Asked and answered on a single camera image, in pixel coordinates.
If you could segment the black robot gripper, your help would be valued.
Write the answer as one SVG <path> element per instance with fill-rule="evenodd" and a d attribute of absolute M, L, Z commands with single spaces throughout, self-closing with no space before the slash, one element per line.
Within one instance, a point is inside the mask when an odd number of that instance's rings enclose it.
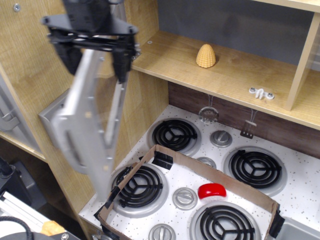
<path fill-rule="evenodd" d="M 138 28 L 123 16 L 123 0 L 64 0 L 65 14 L 44 16 L 48 38 L 70 74 L 75 75 L 82 59 L 80 49 L 112 51 L 113 69 L 125 83 L 131 56 L 139 52 Z"/>

